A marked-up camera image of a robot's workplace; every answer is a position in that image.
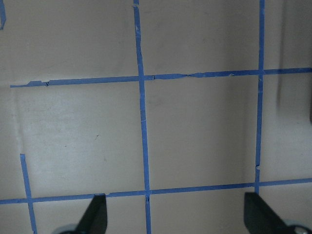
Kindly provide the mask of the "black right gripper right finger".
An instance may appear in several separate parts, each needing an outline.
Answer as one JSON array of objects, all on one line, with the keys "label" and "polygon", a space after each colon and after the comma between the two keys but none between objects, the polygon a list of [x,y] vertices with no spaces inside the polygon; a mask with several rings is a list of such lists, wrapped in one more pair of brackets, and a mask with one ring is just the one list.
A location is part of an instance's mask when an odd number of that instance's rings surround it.
[{"label": "black right gripper right finger", "polygon": [[310,234],[312,230],[299,224],[286,224],[271,207],[254,192],[244,194],[244,225],[251,234]]}]

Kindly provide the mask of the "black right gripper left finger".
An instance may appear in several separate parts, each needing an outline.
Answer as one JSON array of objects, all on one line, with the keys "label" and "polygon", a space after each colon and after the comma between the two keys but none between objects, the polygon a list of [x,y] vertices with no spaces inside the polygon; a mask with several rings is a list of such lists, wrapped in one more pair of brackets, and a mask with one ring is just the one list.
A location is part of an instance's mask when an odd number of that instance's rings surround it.
[{"label": "black right gripper left finger", "polygon": [[108,227],[106,194],[94,195],[79,223],[72,228],[55,230],[56,234],[105,234]]}]

